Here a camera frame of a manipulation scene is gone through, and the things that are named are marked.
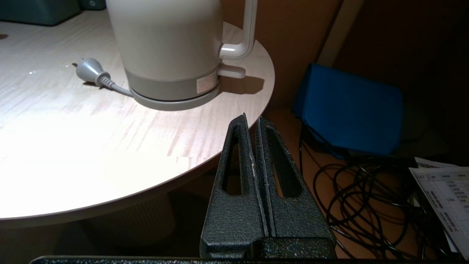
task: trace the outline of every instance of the electric kettle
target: electric kettle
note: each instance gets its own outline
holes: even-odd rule
[[[246,0],[243,41],[222,43],[219,0],[107,0],[130,91],[160,110],[189,109],[217,96],[219,76],[245,77],[222,64],[242,59],[254,45],[257,0]]]

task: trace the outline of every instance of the round table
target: round table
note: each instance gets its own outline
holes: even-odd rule
[[[249,126],[272,95],[274,68],[256,41],[228,65],[246,78],[223,78],[209,103],[184,111],[146,108],[86,85],[72,63],[101,62],[128,87],[107,11],[85,11],[55,27],[0,23],[0,227],[65,223],[101,216],[187,182],[222,150],[228,124]],[[224,24],[224,42],[242,31]]]

